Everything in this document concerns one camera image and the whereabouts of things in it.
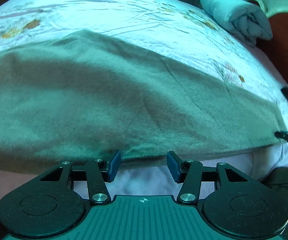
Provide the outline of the floral pink bed sheet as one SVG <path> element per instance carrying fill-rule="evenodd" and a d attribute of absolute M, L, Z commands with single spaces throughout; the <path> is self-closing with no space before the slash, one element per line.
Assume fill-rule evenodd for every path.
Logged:
<path fill-rule="evenodd" d="M 10 0 L 0 6 L 0 51 L 29 42 L 64 37 L 81 29 L 134 42 L 190 67 L 278 102 L 288 128 L 288 102 L 279 91 L 286 82 L 259 49 L 239 40 L 177 0 Z M 288 143 L 253 153 L 203 161 L 226 161 L 252 178 L 288 166 Z M 0 199 L 33 178 L 0 171 Z M 177 194 L 166 167 L 120 171 L 111 194 Z"/>

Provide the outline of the grey-brown fleece pants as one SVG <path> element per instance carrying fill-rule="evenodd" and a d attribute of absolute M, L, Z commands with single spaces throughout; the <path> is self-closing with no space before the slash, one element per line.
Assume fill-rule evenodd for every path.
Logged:
<path fill-rule="evenodd" d="M 124 165 L 219 159 L 279 143 L 277 104 L 88 30 L 0 51 L 0 170 L 38 174 L 120 150 Z"/>

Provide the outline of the rolled grey-blue quilt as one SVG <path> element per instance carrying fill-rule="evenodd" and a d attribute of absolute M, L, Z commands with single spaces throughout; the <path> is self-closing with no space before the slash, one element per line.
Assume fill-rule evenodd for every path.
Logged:
<path fill-rule="evenodd" d="M 254 47 L 257 39 L 270 41 L 273 32 L 266 14 L 245 0 L 200 0 L 202 9 L 223 29 Z"/>

